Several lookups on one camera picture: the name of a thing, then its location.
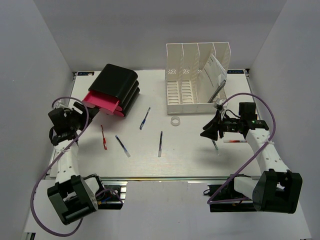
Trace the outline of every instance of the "gray wall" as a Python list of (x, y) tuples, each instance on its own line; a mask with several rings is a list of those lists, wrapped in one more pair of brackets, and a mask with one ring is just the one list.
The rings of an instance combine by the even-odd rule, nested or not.
[(73, 71), (164, 69), (166, 43), (230, 42), (250, 68), (285, 0), (34, 0)]
[(0, 33), (0, 232), (16, 240), (52, 152), (47, 113), (73, 75), (32, 0), (1, 1)]
[[(277, 120), (275, 146), (302, 175), (301, 206), (312, 239), (320, 239), (320, 1), (288, 0), (251, 68), (252, 91)], [(270, 119), (259, 105), (263, 118)]]

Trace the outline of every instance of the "red pen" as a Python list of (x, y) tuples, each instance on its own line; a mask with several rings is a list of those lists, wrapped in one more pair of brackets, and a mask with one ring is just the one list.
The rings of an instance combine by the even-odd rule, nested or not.
[(102, 131), (102, 140), (103, 140), (104, 150), (107, 150), (107, 141), (104, 135), (104, 127), (102, 125), (101, 125), (101, 131)]

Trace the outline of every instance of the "purple cable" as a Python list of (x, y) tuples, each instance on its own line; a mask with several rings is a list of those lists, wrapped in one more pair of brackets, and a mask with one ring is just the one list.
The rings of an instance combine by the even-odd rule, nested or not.
[[(53, 108), (54, 107), (54, 104), (61, 100), (61, 99), (72, 99), (72, 100), (75, 100), (75, 101), (78, 101), (80, 103), (83, 104), (84, 108), (85, 108), (85, 113), (86, 113), (86, 120), (85, 120), (85, 125), (84, 125), (84, 128), (83, 130), (79, 133), (79, 135), (68, 145), (65, 147), (65, 151), (68, 150), (72, 144), (74, 144), (79, 138), (80, 136), (84, 133), (84, 131), (87, 129), (88, 127), (88, 123), (89, 123), (89, 111), (88, 111), (88, 108), (87, 106), (79, 99), (75, 98), (75, 97), (72, 97), (72, 96), (62, 96), (62, 97), (59, 97), (57, 98), (56, 100), (53, 101), (51, 107)], [(31, 213), (32, 213), (32, 216), (35, 220), (35, 222), (43, 229), (45, 230), (47, 233), (49, 234), (52, 234), (54, 236), (57, 236), (57, 237), (69, 237), (71, 235), (73, 235), (80, 227), (82, 221), (83, 221), (83, 218), (80, 219), (79, 221), (79, 224), (76, 226), (76, 228), (70, 232), (70, 233), (58, 233), (58, 232), (55, 232), (55, 231), (52, 231), (51, 229), (47, 228), (41, 221), (40, 219), (38, 218), (37, 214), (36, 214), (36, 211), (35, 211), (35, 205), (34, 205), (34, 200), (35, 200), (35, 193), (36, 193), (36, 190), (37, 190), (37, 187), (40, 183), (40, 181), (46, 176), (47, 172), (49, 171), (49, 169), (51, 169), (51, 167), (62, 157), (62, 155), (64, 154), (65, 152), (62, 151), (59, 153), (58, 156), (56, 156), (56, 158), (52, 161), (52, 163), (43, 171), (43, 173), (40, 175), (40, 177), (37, 179), (33, 189), (32, 189), (32, 192), (31, 192), (31, 198), (30, 198), (30, 209), (31, 209)]]
[(107, 191), (110, 191), (110, 192), (113, 193), (113, 195), (116, 195), (116, 197), (119, 199), (120, 203), (121, 203), (122, 205), (124, 204), (124, 202), (121, 200), (121, 198), (120, 198), (120, 196), (118, 195), (118, 193), (116, 193), (116, 191), (113, 190), (112, 188), (105, 188), (105, 189), (103, 189), (102, 191), (98, 192), (98, 193), (95, 195), (95, 197), (98, 197), (100, 194), (103, 194), (103, 193), (105, 193), (105, 192), (107, 192)]
[[(264, 105), (265, 107), (268, 109), (270, 115), (271, 115), (271, 118), (272, 118), (272, 122), (273, 122), (273, 130), (272, 130), (272, 133), (270, 135), (270, 137), (268, 138), (268, 141), (270, 141), (275, 133), (276, 133), (276, 119), (275, 119), (275, 116), (274, 114), (272, 113), (270, 107), (268, 106), (268, 104), (259, 96), (257, 95), (254, 95), (252, 93), (246, 93), (246, 92), (240, 92), (240, 93), (237, 93), (237, 94), (234, 94), (232, 95), (231, 97), (227, 98), (224, 103), (222, 104), (222, 106), (230, 101), (231, 99), (233, 99), (234, 97), (236, 96), (239, 96), (239, 95), (249, 95), (249, 96), (252, 96), (256, 99), (259, 99)], [(243, 164), (242, 167), (240, 167), (234, 174), (232, 174), (226, 181), (224, 184), (222, 184), (215, 192), (214, 194), (209, 198), (209, 200), (206, 202), (207, 204), (211, 205), (211, 204), (218, 204), (218, 203), (226, 203), (226, 202), (234, 202), (234, 201), (243, 201), (243, 200), (248, 200), (249, 198), (248, 197), (243, 197), (243, 198), (239, 198), (239, 199), (224, 199), (224, 200), (217, 200), (217, 201), (212, 201), (212, 199), (214, 199), (218, 193), (220, 193), (220, 191), (225, 187), (227, 186), (246, 166), (248, 166), (258, 155), (259, 153), (261, 153), (261, 151), (269, 144), (269, 142), (266, 141), (260, 148), (258, 151), (256, 151), (256, 153), (245, 163)]]

